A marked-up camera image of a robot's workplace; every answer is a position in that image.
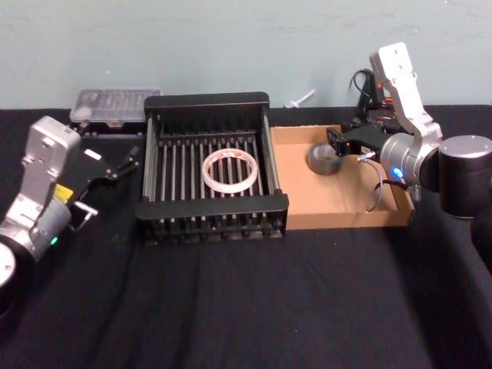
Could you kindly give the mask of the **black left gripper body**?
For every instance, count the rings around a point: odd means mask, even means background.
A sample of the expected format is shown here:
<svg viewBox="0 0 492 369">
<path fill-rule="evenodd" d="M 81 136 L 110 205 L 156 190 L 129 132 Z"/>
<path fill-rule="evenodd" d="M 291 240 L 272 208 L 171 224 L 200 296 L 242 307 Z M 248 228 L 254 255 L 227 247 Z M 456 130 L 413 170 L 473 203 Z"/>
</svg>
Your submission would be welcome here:
<svg viewBox="0 0 492 369">
<path fill-rule="evenodd" d="M 115 167 L 102 154 L 90 148 L 81 148 L 75 160 L 68 164 L 58 178 L 55 197 L 72 209 L 91 191 L 102 187 L 115 187 L 118 181 Z"/>
</svg>

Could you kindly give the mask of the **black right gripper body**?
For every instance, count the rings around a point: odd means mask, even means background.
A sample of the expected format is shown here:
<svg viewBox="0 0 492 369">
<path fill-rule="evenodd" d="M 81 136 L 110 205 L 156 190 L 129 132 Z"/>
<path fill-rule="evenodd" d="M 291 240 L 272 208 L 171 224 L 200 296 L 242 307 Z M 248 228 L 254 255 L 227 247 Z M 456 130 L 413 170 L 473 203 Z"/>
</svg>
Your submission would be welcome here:
<svg viewBox="0 0 492 369">
<path fill-rule="evenodd" d="M 379 157 L 389 134 L 375 125 L 365 125 L 342 133 L 341 156 L 373 151 Z"/>
</svg>

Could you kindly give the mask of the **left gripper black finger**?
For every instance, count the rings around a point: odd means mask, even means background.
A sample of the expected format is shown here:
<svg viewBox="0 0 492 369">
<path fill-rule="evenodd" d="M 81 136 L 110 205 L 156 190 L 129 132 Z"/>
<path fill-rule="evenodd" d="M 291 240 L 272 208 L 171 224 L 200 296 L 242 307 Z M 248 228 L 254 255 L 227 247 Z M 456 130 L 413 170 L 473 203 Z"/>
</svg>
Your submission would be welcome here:
<svg viewBox="0 0 492 369">
<path fill-rule="evenodd" d="M 109 181 L 120 181 L 132 175 L 139 166 L 138 154 L 139 147 L 133 146 L 126 157 L 114 168 L 107 169 L 107 179 Z"/>
</svg>

